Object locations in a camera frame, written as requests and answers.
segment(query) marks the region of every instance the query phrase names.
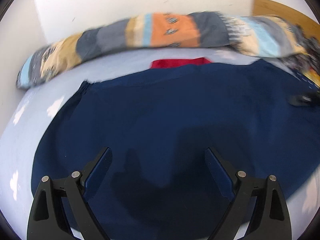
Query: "wooden panel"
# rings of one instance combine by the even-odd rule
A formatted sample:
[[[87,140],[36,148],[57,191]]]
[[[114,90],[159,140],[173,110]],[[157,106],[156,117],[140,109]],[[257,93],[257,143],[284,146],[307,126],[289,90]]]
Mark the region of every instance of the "wooden panel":
[[[295,9],[271,0],[254,0],[252,15],[256,16],[267,14],[279,15],[294,25],[300,25],[307,37],[314,36],[318,41],[320,41],[320,25],[308,16],[305,16],[303,13]]]

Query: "mattress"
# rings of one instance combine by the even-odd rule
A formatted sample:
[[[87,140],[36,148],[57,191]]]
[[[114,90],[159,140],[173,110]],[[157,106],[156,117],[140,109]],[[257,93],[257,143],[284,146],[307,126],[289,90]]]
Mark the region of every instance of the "mattress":
[[[36,148],[52,118],[80,84],[84,80],[98,82],[143,71],[157,59],[197,57],[233,65],[247,65],[257,60],[227,48],[127,51],[87,62],[27,91],[0,139],[0,209],[21,239],[26,239],[33,201],[31,172]],[[287,200],[292,239],[303,233],[320,206],[319,174],[320,167]],[[246,225],[243,225],[236,239],[244,234],[245,229]]]

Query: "red fabric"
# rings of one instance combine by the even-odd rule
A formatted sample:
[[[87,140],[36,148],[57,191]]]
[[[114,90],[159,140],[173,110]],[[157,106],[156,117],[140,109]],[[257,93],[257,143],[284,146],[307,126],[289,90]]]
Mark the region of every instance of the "red fabric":
[[[159,59],[151,63],[151,68],[173,68],[180,67],[188,64],[203,65],[212,63],[205,57],[194,58],[194,59]]]

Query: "patterned blanket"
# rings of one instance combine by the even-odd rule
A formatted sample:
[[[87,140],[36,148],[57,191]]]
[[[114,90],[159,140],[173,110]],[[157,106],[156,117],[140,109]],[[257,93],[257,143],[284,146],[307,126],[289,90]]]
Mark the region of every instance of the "patterned blanket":
[[[39,49],[20,69],[16,86],[29,89],[85,61],[128,49],[226,45],[257,57],[306,54],[297,40],[295,27],[277,16],[154,13],[77,33]]]

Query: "orange fabric section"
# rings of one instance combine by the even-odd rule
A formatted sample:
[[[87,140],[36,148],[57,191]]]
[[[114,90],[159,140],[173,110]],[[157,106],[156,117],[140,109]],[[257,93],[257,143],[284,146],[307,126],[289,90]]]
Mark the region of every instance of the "orange fabric section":
[[[150,46],[199,47],[200,32],[190,16],[155,13],[152,16]]]

